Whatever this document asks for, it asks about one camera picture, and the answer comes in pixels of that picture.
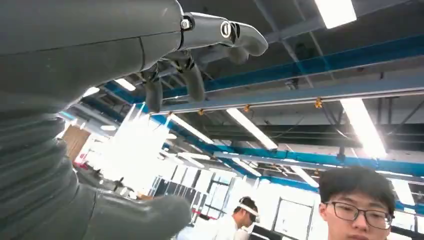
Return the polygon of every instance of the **wall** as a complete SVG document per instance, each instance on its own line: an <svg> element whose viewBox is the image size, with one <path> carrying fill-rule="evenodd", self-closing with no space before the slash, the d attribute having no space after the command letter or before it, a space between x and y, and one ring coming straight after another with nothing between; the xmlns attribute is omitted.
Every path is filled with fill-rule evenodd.
<svg viewBox="0 0 424 240"><path fill-rule="evenodd" d="M67 128L62 139L67 143L66 155L71 161L78 157L89 136L89 132L81 130L79 127L69 126Z"/></svg>

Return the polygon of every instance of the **robotic arm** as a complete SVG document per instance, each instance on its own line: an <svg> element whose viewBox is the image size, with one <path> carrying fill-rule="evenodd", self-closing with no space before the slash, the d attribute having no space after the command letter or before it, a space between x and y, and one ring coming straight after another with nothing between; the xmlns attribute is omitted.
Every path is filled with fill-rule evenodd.
<svg viewBox="0 0 424 240"><path fill-rule="evenodd" d="M0 36L0 239L169 239L190 221L186 202L79 184L56 114L175 51L268 47L253 27L184 14L176 0L4 0Z"/></svg>

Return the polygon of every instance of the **person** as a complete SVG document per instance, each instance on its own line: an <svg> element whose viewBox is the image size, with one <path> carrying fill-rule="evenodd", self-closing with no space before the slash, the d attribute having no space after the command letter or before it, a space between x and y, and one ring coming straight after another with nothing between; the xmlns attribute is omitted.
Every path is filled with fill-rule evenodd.
<svg viewBox="0 0 424 240"><path fill-rule="evenodd" d="M238 240L237 232L248 228L259 219L258 207L250 197L245 196L238 202L232 215L225 215L199 228L185 229L178 234L178 240Z"/></svg>
<svg viewBox="0 0 424 240"><path fill-rule="evenodd" d="M328 240L386 240L395 211L389 181L363 167L335 168L319 179L319 214Z"/></svg>

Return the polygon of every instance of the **ceiling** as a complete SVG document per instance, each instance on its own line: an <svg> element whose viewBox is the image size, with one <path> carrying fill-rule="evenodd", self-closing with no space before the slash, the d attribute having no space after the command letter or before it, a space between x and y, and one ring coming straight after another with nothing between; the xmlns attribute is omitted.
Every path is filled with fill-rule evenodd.
<svg viewBox="0 0 424 240"><path fill-rule="evenodd" d="M179 2L185 12L246 23L265 36L269 49L244 64L232 63L217 46L192 50L192 55L202 71L207 91L205 102L250 99L252 106L244 114L278 144L281 152L333 158L340 153L346 158L367 157L338 101L324 102L324 110L311 102L255 107L260 96L284 96L312 88L326 93L332 86L349 88L349 84L366 86L374 82L384 86L397 81L401 86L404 79L424 76L424 28L419 24L424 23L422 0L353 0L358 19L333 29L322 26L313 0ZM289 52L294 52L300 64L295 63ZM190 99L184 94L183 79L168 64L161 63L158 67L164 90L163 109L184 108ZM131 105L143 102L146 95L144 83L136 75L125 79L136 86L135 91L112 88L106 83L98 86L98 93L83 98L69 111L87 121L97 121L98 129L102 124L118 126ZM412 93L364 100L374 124L384 136L388 154L382 161L424 164L424 108L419 107L423 100L422 94ZM199 112L199 109L178 116L213 139L216 145L263 149L224 110ZM201 150L203 154L213 154L213 150L197 145L187 134L175 129L171 132L178 138L168 141L170 152L201 153ZM227 169L220 158L203 162ZM255 168L267 176L303 181L287 167L259 163ZM319 181L319 170L305 170ZM424 204L424 187L410 186L415 202Z"/></svg>

